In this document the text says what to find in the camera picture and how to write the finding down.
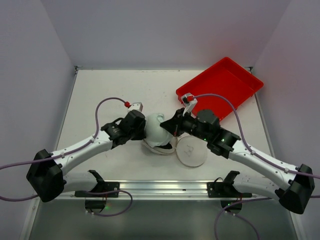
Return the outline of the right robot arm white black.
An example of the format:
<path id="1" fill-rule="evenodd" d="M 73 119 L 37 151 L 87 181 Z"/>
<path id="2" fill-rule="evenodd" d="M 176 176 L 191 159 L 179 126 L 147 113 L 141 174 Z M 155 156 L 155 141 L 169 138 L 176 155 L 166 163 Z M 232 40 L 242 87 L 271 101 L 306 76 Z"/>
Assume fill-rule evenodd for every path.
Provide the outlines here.
<path id="1" fill-rule="evenodd" d="M 231 172 L 225 184 L 233 194 L 251 193 L 279 201 L 287 210 L 303 214 L 315 189 L 312 169 L 280 161 L 250 146 L 243 137 L 221 127 L 211 110 L 201 110 L 196 117 L 178 109 L 160 126 L 178 137 L 184 133 L 206 142 L 215 155 L 241 163 L 266 179 L 250 180 L 242 173 Z"/>

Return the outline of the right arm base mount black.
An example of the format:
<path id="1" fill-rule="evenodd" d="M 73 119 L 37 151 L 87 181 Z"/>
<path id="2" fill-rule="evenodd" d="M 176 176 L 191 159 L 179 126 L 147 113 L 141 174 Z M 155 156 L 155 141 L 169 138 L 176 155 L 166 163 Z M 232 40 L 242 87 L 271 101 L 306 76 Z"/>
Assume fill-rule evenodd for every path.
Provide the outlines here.
<path id="1" fill-rule="evenodd" d="M 240 174 L 239 171 L 230 171 L 225 178 L 218 177 L 215 180 L 206 183 L 207 196 L 209 198 L 221 198 L 232 200 L 221 200 L 221 207 L 228 207 L 226 211 L 231 214 L 239 214 L 242 210 L 242 204 L 231 206 L 231 204 L 242 201 L 243 198 L 251 198 L 253 195 L 249 192 L 240 192 L 233 186 L 235 178 Z"/>

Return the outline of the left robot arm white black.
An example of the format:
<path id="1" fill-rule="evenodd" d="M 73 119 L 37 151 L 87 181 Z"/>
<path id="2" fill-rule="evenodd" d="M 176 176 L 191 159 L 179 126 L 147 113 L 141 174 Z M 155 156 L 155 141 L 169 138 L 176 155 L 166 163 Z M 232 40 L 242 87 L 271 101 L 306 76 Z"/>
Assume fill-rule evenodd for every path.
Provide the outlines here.
<path id="1" fill-rule="evenodd" d="M 90 196 L 104 193 L 105 181 L 97 171 L 73 174 L 71 170 L 128 141 L 143 140 L 145 126 L 146 117 L 138 110 L 131 110 L 124 118 L 105 124 L 94 135 L 72 146 L 52 153 L 45 149 L 39 151 L 26 178 L 44 203 L 64 192 L 83 192 Z"/>

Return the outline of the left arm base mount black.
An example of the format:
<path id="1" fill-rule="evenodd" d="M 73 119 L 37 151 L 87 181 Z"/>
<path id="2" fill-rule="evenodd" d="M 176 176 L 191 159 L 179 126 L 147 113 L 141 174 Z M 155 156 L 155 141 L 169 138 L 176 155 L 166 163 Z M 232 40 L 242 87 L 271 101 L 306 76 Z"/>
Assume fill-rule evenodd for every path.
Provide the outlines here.
<path id="1" fill-rule="evenodd" d="M 90 173 L 95 178 L 95 185 L 92 190 L 75 191 L 74 196 L 76 198 L 101 198 L 100 200 L 85 200 L 84 208 L 89 213 L 101 213 L 107 206 L 107 197 L 117 198 L 119 196 L 118 192 L 113 192 L 109 194 L 101 194 L 103 192 L 111 192 L 120 189 L 120 183 L 118 181 L 105 181 L 95 170 L 89 170 Z"/>

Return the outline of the white bra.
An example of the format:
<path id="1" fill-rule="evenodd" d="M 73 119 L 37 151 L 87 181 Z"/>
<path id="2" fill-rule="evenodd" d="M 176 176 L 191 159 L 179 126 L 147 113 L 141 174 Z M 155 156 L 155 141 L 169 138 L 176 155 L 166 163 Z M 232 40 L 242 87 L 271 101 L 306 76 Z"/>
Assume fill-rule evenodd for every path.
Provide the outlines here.
<path id="1" fill-rule="evenodd" d="M 165 122 L 163 113 L 152 113 L 146 117 L 145 139 L 144 141 L 151 147 L 161 147 L 167 145 L 173 138 L 167 130 L 161 127 Z"/>

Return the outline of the white mesh laundry bag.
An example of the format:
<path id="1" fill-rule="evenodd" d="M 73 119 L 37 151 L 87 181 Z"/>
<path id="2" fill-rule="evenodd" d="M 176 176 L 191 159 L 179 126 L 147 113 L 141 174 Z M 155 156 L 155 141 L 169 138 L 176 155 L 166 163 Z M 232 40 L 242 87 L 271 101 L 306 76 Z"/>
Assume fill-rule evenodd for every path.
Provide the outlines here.
<path id="1" fill-rule="evenodd" d="M 143 140 L 142 145 L 157 155 L 175 155 L 180 163 L 188 168 L 198 168 L 207 160 L 208 153 L 206 143 L 194 136 L 173 137 L 170 143 L 173 145 L 173 150 L 150 147 L 145 140 Z"/>

